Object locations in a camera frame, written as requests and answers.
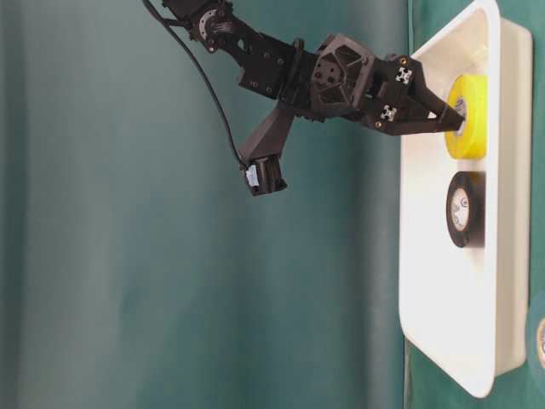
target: yellow tape roll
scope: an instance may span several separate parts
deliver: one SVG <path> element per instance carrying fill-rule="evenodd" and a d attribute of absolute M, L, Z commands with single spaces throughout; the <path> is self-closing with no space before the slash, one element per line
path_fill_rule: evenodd
<path fill-rule="evenodd" d="M 462 127 L 445 132 L 454 159 L 482 159 L 486 155 L 486 76 L 461 75 L 449 94 L 449 105 L 465 117 Z"/>

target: black tape roll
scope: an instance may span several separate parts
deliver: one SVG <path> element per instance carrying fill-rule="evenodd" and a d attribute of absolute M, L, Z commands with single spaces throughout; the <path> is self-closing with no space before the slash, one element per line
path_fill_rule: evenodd
<path fill-rule="evenodd" d="M 446 223 L 458 247 L 485 245 L 484 172 L 458 172 L 452 178 L 446 200 Z"/>

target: black cable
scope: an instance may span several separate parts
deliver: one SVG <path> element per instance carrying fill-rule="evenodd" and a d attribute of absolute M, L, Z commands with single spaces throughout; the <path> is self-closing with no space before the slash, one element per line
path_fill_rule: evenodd
<path fill-rule="evenodd" d="M 220 113 L 221 121 L 223 122 L 223 126 L 225 127 L 225 131 L 227 132 L 227 141 L 229 143 L 229 147 L 231 148 L 232 154 L 234 155 L 237 162 L 240 164 L 240 166 L 243 167 L 243 169 L 247 170 L 248 166 L 244 163 L 242 158 L 240 158 L 240 154 L 238 153 L 237 147 L 235 146 L 235 142 L 232 138 L 232 132 L 231 127 L 229 126 L 229 121 L 227 119 L 227 116 L 225 114 L 225 111 L 223 110 L 223 107 L 221 106 L 220 100 L 218 99 L 218 96 L 216 95 L 214 88 L 212 87 L 212 84 L 210 83 L 210 80 L 208 79 L 208 76 L 206 75 L 206 72 L 204 72 L 203 67 L 200 65 L 200 63 L 197 60 L 197 57 L 193 54 L 193 52 L 187 47 L 187 45 L 183 42 L 183 40 L 178 36 L 174 30 L 170 27 L 169 22 L 164 19 L 157 9 L 153 6 L 153 4 L 149 0 L 142 0 L 144 3 L 144 7 L 146 7 L 147 11 L 150 12 L 150 14 L 153 16 L 155 20 L 157 20 L 161 25 L 165 28 L 167 32 L 176 40 L 176 42 L 186 51 L 187 55 L 197 68 L 197 71 L 199 74 L 201 74 L 201 77 L 203 78 L 204 83 L 206 84 L 206 88 L 208 88 L 208 91 L 210 92 L 210 95 L 212 96 L 212 99 L 214 100 L 215 106 L 218 109 L 218 112 Z"/>

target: black robotic arm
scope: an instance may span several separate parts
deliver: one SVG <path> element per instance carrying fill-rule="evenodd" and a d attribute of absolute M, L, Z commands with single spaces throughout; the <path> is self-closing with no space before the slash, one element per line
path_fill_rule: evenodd
<path fill-rule="evenodd" d="M 381 60 L 342 34 L 311 53 L 300 39 L 287 44 L 255 32 L 227 0 L 163 0 L 175 19 L 143 2 L 165 27 L 184 27 L 211 54 L 227 52 L 242 68 L 241 87 L 278 100 L 236 152 L 255 196 L 287 187 L 279 160 L 295 117 L 343 117 L 389 135 L 458 130 L 464 121 L 426 86 L 422 64 L 408 55 Z"/>

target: green curtain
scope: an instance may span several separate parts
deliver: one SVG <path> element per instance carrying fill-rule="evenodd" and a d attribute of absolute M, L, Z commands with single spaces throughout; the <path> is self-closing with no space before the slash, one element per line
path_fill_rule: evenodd
<path fill-rule="evenodd" d="M 251 198 L 139 0 L 0 5 L 2 407 L 400 408 L 398 140 L 298 121 L 289 189 Z M 407 50 L 405 0 L 234 5 L 308 49 Z M 192 48 L 241 142 L 273 103 Z"/>

